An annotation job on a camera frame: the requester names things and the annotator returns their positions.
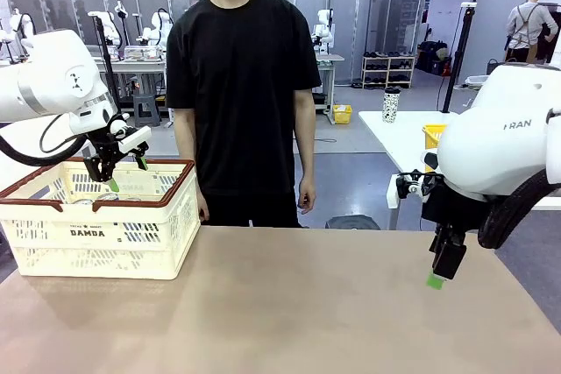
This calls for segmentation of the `person's left hand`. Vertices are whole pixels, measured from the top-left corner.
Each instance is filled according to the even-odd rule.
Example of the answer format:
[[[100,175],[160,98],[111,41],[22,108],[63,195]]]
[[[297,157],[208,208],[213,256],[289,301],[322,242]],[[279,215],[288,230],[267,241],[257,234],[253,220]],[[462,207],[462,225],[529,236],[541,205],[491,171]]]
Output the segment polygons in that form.
[[[316,202],[316,184],[313,177],[303,176],[299,184],[298,208],[302,214],[312,211]]]

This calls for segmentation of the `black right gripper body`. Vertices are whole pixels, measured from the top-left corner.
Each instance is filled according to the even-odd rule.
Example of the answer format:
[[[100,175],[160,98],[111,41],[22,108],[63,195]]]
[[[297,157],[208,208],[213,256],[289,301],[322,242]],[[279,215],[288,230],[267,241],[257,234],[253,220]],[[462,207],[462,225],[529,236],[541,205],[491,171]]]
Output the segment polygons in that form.
[[[444,183],[422,186],[422,219],[455,232],[478,229],[486,218],[486,202],[463,196]]]

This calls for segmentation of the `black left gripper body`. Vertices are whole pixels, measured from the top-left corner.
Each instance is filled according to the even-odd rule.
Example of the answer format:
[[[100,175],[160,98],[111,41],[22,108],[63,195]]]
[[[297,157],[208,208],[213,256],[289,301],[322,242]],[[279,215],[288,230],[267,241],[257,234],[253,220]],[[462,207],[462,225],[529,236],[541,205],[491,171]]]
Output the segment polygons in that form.
[[[114,160],[118,162],[127,155],[127,152],[122,152],[119,149],[119,143],[133,133],[133,128],[124,119],[128,116],[128,114],[116,114],[106,126],[86,134],[88,141],[96,151],[96,155],[102,161]]]

